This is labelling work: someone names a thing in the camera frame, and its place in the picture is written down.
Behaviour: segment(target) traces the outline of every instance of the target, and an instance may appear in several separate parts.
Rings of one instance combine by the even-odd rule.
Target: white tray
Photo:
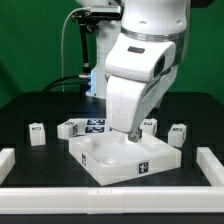
[[[181,152],[143,132],[139,143],[116,131],[69,139],[69,152],[107,185],[180,167]]]

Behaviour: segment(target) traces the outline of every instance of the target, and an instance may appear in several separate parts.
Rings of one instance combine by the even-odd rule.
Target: black tabletop
[[[104,103],[93,103],[75,93],[26,93],[7,104],[0,110],[0,149],[14,147],[16,165],[1,188],[100,187],[69,154],[68,142],[57,139],[57,125],[70,118],[105,118],[105,111]],[[180,149],[183,153],[181,168],[110,186],[209,186],[196,163],[196,150],[197,147],[209,147],[221,163],[224,161],[223,105],[203,93],[168,93],[163,98],[159,113],[152,116],[158,119],[157,137],[165,142],[172,124],[187,125],[187,138]],[[45,126],[45,146],[30,145],[29,124],[34,122]],[[35,223],[34,217],[44,223],[61,223],[63,220],[85,223],[90,221],[89,217],[97,223],[134,223],[137,220],[163,223],[168,218],[169,223],[224,221],[222,214],[0,216],[0,220],[18,223],[15,221],[24,222],[25,219]]]

